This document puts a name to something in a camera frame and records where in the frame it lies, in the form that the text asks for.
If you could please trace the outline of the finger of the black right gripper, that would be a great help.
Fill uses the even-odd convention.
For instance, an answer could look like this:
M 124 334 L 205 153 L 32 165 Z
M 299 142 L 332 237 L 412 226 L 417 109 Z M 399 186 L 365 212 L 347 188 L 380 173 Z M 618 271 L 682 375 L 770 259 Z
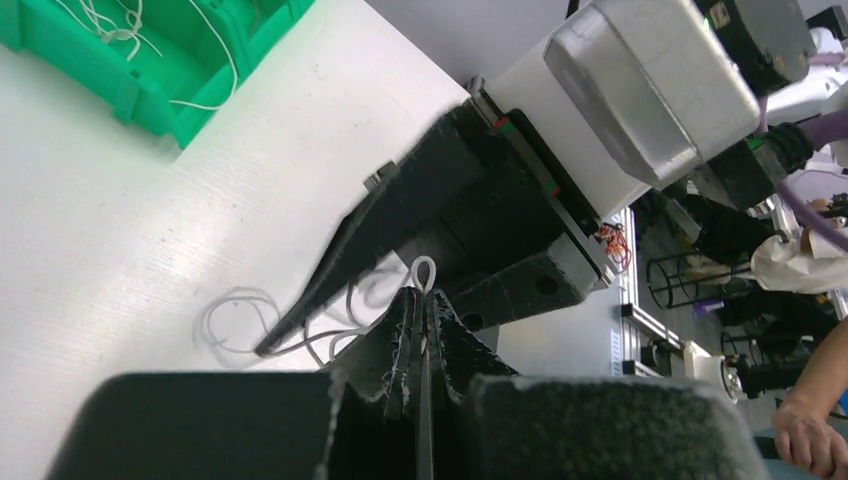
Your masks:
M 579 233 L 462 287 L 447 299 L 471 331 L 578 305 L 600 286 L 600 245 Z
M 443 115 L 340 222 L 303 293 L 254 348 L 268 357 L 355 277 L 403 246 L 482 177 L 484 121 Z

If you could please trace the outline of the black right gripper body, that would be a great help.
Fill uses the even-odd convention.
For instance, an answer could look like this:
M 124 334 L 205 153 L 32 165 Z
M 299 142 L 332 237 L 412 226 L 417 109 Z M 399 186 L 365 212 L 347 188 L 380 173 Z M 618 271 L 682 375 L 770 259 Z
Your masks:
M 500 159 L 397 251 L 406 263 L 420 255 L 433 258 L 442 291 L 468 286 L 562 234 L 576 240 L 581 233 L 600 245 L 594 237 L 600 217 L 524 112 L 506 112 L 492 132 L 504 143 L 496 150 Z M 600 245 L 600 286 L 593 292 L 614 279 Z

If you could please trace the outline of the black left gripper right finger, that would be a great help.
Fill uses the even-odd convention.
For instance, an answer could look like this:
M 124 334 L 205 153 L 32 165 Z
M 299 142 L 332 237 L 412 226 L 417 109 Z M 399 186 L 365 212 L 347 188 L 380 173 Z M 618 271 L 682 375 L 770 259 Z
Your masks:
M 438 479 L 765 479 L 735 408 L 668 377 L 522 376 L 426 297 Z

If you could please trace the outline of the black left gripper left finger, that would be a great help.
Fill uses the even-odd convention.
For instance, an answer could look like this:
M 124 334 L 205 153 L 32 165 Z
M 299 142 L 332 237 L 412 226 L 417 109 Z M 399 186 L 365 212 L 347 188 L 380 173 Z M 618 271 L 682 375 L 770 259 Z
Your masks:
M 393 366 L 420 316 L 405 287 L 334 369 L 146 372 L 113 377 L 84 402 L 52 479 L 411 479 L 412 426 Z

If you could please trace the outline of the bystander bare forearm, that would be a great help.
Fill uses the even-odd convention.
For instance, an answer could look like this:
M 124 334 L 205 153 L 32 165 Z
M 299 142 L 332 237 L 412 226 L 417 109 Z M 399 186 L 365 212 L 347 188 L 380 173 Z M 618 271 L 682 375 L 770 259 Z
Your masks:
M 810 356 L 790 397 L 816 415 L 827 416 L 847 390 L 847 319 Z

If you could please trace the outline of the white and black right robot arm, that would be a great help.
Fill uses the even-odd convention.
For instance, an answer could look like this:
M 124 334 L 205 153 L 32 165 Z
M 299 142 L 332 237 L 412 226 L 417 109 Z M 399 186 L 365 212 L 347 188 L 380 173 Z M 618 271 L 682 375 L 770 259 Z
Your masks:
M 615 277 L 606 220 L 647 191 L 689 179 L 746 210 L 846 137 L 841 113 L 763 129 L 818 57 L 794 1 L 589 3 L 376 172 L 256 355 L 390 253 L 432 259 L 472 328 L 583 302 Z

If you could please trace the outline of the bystander bare hand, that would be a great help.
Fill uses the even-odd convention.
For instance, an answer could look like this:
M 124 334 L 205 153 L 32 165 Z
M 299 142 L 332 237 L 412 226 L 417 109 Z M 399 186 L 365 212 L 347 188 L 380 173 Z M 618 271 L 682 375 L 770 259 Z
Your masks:
M 773 417 L 780 458 L 820 479 L 847 478 L 847 442 L 827 423 L 829 410 L 792 390 Z

